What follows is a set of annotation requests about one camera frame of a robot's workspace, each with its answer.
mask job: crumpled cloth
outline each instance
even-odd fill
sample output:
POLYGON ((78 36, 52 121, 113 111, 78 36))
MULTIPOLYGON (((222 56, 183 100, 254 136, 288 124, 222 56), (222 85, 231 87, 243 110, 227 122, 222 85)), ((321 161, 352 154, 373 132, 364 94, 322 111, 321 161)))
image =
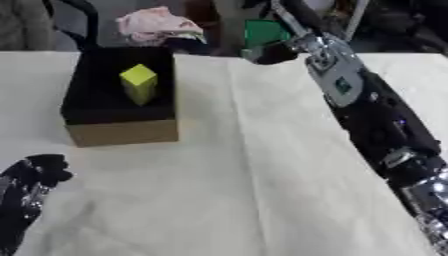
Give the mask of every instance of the crumpled cloth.
POLYGON ((205 43, 202 28, 187 18, 173 15, 166 6, 139 10, 116 21, 120 34, 139 45, 159 46, 171 37, 205 43))

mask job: cardboard box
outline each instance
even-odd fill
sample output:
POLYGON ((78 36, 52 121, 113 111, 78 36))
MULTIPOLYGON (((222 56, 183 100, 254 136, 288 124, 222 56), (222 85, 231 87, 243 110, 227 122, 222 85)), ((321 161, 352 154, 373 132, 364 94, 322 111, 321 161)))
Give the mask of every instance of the cardboard box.
POLYGON ((61 114, 79 147, 178 141, 174 57, 165 48, 99 48, 81 54, 61 114), (143 64, 157 73, 156 96, 138 106, 120 73, 143 64))

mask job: table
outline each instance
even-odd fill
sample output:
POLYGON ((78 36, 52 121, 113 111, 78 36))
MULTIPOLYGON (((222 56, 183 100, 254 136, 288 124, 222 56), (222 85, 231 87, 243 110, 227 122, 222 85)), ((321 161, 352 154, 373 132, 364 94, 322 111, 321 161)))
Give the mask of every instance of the table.
MULTIPOLYGON (((432 255, 303 58, 266 67, 178 55, 181 141, 89 149, 73 146, 58 113, 77 58, 0 53, 0 168, 63 153, 76 173, 17 255, 432 255)), ((363 59, 448 142, 446 59, 363 59)))

